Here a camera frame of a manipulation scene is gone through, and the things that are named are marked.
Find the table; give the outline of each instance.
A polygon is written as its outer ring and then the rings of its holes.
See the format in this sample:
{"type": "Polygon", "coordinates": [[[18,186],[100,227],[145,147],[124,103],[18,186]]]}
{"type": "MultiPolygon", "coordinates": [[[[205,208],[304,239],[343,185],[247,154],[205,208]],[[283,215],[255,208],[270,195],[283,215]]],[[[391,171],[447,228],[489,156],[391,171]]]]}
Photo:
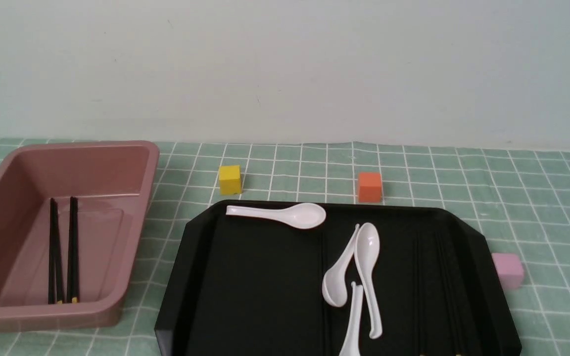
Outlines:
{"type": "MultiPolygon", "coordinates": [[[[25,144],[0,138],[0,162],[25,144]]],[[[385,205],[445,208],[516,253],[525,281],[507,301],[523,355],[570,356],[570,152],[337,144],[157,142],[152,203],[120,324],[0,334],[0,355],[157,356],[153,326],[184,226],[224,199],[355,203],[358,172],[380,172],[385,205]],[[217,169],[240,165],[243,194],[220,196],[217,169]]]]}

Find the black chopsticks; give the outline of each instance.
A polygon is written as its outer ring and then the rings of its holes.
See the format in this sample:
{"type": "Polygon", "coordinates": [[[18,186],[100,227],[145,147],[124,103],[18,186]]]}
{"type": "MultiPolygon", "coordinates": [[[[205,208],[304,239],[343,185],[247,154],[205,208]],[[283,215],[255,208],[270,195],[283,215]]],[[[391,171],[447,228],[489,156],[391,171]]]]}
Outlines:
{"type": "Polygon", "coordinates": [[[61,237],[58,228],[58,205],[51,198],[49,215],[49,261],[48,261],[48,304],[77,303],[80,301],[79,290],[79,223],[78,200],[70,197],[70,236],[67,258],[67,296],[63,288],[63,261],[61,256],[61,237]]]}
{"type": "Polygon", "coordinates": [[[67,302],[79,302],[79,200],[70,197],[70,245],[67,257],[67,302]]]}
{"type": "Polygon", "coordinates": [[[61,237],[59,235],[58,230],[58,206],[56,205],[56,200],[51,198],[49,201],[50,207],[50,230],[49,230],[49,252],[51,256],[51,264],[50,268],[52,269],[52,273],[48,273],[52,278],[51,285],[52,288],[50,289],[50,293],[52,294],[52,298],[50,298],[48,294],[48,302],[52,301],[52,304],[56,302],[56,304],[63,303],[63,265],[61,262],[61,237]],[[54,283],[56,282],[56,300],[54,300],[54,283]]]}

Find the white spoon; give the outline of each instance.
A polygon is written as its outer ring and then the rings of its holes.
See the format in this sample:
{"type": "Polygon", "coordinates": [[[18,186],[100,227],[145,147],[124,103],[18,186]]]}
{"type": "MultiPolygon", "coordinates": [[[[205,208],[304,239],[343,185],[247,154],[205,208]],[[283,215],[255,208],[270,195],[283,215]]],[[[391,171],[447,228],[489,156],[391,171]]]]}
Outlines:
{"type": "Polygon", "coordinates": [[[346,304],[346,300],[349,297],[346,291],[346,282],[344,282],[344,273],[346,273],[346,268],[349,266],[349,262],[351,262],[351,257],[353,257],[358,228],[360,228],[360,225],[356,223],[353,235],[351,235],[351,239],[346,244],[342,255],[325,272],[323,277],[323,298],[330,306],[342,307],[346,304]]]}
{"type": "Polygon", "coordinates": [[[346,335],[344,343],[338,356],[360,356],[360,347],[358,346],[360,338],[360,317],[362,316],[362,297],[364,289],[362,286],[356,286],[355,282],[351,282],[353,294],[351,297],[351,313],[349,314],[349,325],[346,327],[346,335]]]}
{"type": "Polygon", "coordinates": [[[364,223],[355,238],[355,266],[360,273],[364,286],[369,316],[371,317],[371,332],[369,338],[377,339],[382,335],[382,318],[378,299],[373,288],[373,268],[380,254],[380,235],[377,228],[370,222],[364,223]]]}
{"type": "Polygon", "coordinates": [[[287,223],[295,228],[313,228],[326,219],[327,212],[320,205],[300,203],[285,209],[261,209],[228,205],[227,216],[258,217],[287,223]]]}

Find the pink block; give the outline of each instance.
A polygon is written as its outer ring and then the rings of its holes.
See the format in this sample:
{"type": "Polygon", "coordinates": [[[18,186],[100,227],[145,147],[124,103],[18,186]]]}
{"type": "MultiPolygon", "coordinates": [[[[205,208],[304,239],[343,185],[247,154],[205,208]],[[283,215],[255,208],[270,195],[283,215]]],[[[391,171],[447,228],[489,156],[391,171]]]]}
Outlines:
{"type": "Polygon", "coordinates": [[[524,279],[521,260],[514,253],[492,253],[492,259],[498,272],[498,279],[503,289],[516,289],[524,279]]]}

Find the wooden block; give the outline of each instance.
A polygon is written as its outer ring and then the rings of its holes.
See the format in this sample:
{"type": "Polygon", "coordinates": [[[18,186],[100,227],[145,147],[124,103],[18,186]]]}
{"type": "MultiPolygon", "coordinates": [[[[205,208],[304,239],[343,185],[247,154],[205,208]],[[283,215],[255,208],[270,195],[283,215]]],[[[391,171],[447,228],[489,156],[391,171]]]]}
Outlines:
{"type": "Polygon", "coordinates": [[[378,172],[360,172],[358,175],[358,201],[379,203],[382,201],[382,175],[378,172]]]}
{"type": "Polygon", "coordinates": [[[520,258],[514,253],[492,253],[494,266],[503,289],[516,289],[524,280],[524,269],[520,258]]]}
{"type": "Polygon", "coordinates": [[[241,194],[241,167],[239,165],[219,167],[219,192],[221,195],[241,194]]]}

